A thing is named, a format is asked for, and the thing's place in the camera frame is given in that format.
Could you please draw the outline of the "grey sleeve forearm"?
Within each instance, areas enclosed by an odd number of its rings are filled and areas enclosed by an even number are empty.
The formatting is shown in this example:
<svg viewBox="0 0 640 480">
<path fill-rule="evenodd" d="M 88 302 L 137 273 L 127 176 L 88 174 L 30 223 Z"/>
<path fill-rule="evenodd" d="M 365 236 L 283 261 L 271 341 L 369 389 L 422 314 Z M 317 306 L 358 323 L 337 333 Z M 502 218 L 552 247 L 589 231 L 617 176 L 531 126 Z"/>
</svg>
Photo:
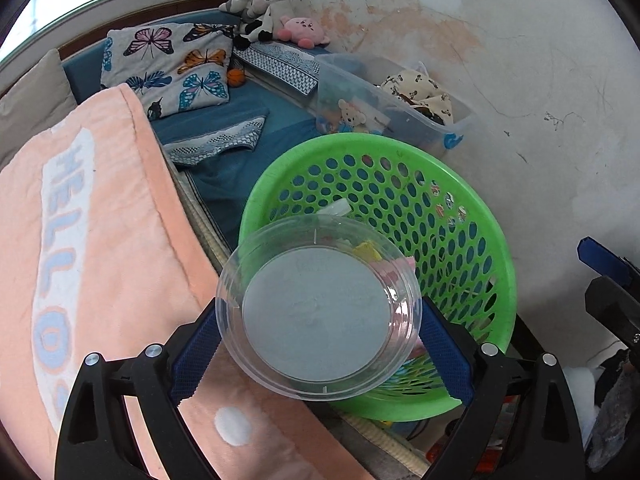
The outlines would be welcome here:
<svg viewBox="0 0 640 480">
<path fill-rule="evenodd" d="M 588 446 L 589 479 L 639 478 L 639 351 L 606 360 L 597 381 L 600 412 Z"/>
</svg>

